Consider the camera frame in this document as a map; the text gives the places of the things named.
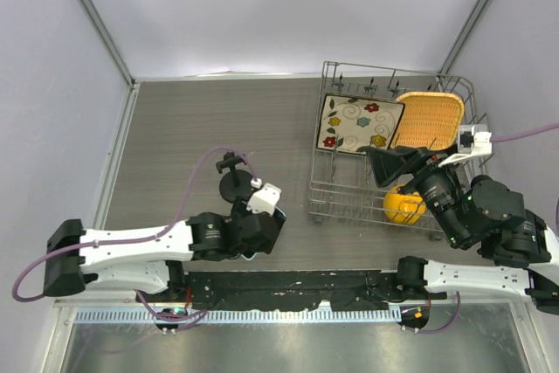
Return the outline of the black phone stand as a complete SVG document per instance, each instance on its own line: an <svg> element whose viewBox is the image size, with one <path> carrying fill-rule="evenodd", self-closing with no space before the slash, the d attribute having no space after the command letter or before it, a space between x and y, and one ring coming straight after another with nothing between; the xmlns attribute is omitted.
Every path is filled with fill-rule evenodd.
<svg viewBox="0 0 559 373"><path fill-rule="evenodd" d="M222 176L219 194L227 203L233 204L237 199L248 201L252 195L252 174L237 168L244 162L240 155L229 151L216 163L217 172Z"/></svg>

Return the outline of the blue-cased smartphone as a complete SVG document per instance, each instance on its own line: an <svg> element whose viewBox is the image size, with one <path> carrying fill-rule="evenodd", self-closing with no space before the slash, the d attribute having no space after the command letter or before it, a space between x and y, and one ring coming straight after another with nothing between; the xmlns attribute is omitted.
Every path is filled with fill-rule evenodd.
<svg viewBox="0 0 559 373"><path fill-rule="evenodd" d="M280 209L276 209L272 216L259 213L245 217L239 225L245 246L243 257L253 259L257 253L270 254L285 222L286 214Z"/></svg>

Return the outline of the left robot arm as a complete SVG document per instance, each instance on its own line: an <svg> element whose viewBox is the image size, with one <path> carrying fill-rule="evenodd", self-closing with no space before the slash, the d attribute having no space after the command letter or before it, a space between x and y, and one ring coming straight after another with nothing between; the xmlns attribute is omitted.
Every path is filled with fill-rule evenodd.
<svg viewBox="0 0 559 373"><path fill-rule="evenodd" d="M88 289L133 289L175 302L186 290L181 263L268 254L285 222L281 209L252 212L243 200L228 216L203 212L170 230L100 231L68 219L47 241L43 293L66 297Z"/></svg>

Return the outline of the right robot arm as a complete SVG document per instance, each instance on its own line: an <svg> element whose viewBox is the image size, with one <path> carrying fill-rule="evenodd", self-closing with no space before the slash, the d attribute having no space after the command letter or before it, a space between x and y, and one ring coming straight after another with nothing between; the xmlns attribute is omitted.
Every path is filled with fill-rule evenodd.
<svg viewBox="0 0 559 373"><path fill-rule="evenodd" d="M411 179L398 193L416 192L453 249L478 246L489 266L452 266L431 259L398 261L394 286L406 299L420 293L470 292L514 295L537 310L558 313L558 237L525 207L523 195L487 175L460 183L459 149L429 150L398 146L363 148L376 185L386 187L402 175Z"/></svg>

